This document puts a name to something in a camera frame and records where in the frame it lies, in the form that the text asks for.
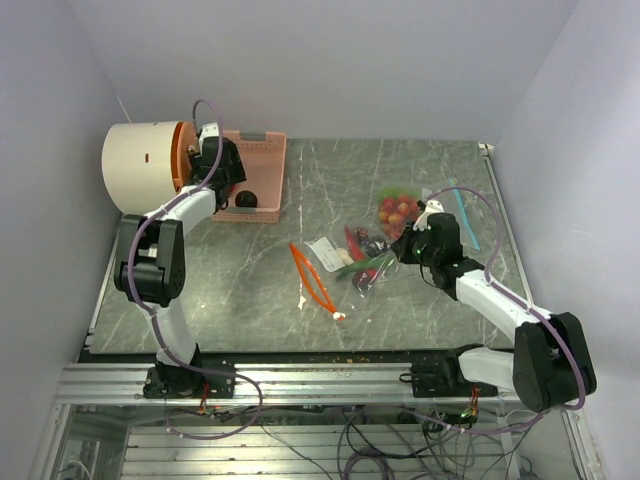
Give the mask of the pink perforated plastic basket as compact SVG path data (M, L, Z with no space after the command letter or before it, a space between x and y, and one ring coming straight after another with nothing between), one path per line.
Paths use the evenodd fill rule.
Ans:
M236 145L247 180L234 188L227 208L219 210L211 219L227 223L278 223L284 184L286 134L225 130L224 136ZM250 191L256 195L255 208L235 205L235 197L241 191Z

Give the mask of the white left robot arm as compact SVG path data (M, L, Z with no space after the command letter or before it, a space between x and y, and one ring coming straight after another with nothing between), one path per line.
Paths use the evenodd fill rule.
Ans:
M156 344L154 371L163 394L192 397L203 387L199 346L189 332L180 295L186 281L185 235L228 207L246 174L235 144L216 123L204 125L191 172L178 195L120 223L114 284L147 318Z

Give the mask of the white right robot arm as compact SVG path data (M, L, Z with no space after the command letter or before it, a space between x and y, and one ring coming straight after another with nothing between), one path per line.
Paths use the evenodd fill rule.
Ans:
M403 264L429 272L433 285L497 327L511 351L468 345L451 352L440 373L450 394L475 383L517 394L529 410L578 409L597 389L597 379L580 320L531 305L495 280L487 266L468 257L460 227L449 213L424 213L391 246Z

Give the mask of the green fake chili pepper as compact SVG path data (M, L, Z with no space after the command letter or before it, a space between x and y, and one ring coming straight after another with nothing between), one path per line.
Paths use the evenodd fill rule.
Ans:
M365 260L357 261L339 269L337 271L336 279L342 280L348 275L358 271L374 270L378 272L380 270L385 270L394 261L395 261L395 258L393 256L388 256L388 255L378 256L374 258L367 258Z

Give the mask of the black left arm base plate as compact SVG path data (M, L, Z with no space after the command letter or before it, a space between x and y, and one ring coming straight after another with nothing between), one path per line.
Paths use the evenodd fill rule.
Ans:
M235 388L235 369L216 365L216 374L202 374L179 366L156 363L147 372L142 395L145 399L229 399Z

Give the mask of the orange zip bag with vegetables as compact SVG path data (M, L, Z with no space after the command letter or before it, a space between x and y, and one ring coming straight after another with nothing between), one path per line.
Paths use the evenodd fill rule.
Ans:
M322 236L289 250L303 293L336 322L361 310L397 267L386 238L364 227L346 225L336 241Z

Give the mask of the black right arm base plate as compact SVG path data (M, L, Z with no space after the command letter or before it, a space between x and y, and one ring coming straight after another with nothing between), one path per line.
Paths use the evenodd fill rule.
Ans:
M465 380L452 367L412 365L399 375L399 381L411 386L414 398L496 397L498 388Z

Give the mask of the red fake chili pepper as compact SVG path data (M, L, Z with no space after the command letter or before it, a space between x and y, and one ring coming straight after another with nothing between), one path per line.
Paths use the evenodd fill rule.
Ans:
M367 259L365 253L361 250L360 245L358 243L358 239L354 231L348 226L344 226L344 233L346 238L346 243L348 247L348 252L351 258L354 261L363 261Z

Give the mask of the dark purple fake plum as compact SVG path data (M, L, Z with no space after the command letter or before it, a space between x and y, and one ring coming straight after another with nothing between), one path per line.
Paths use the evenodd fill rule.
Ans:
M238 208L257 208L258 197L249 190L242 190L235 196L235 206Z

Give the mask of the white fake mushroom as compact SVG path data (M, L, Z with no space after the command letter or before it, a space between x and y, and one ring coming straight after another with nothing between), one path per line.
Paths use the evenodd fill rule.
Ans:
M351 257L351 255L347 250L343 248L337 248L336 252L345 266L348 266L354 263L353 258Z

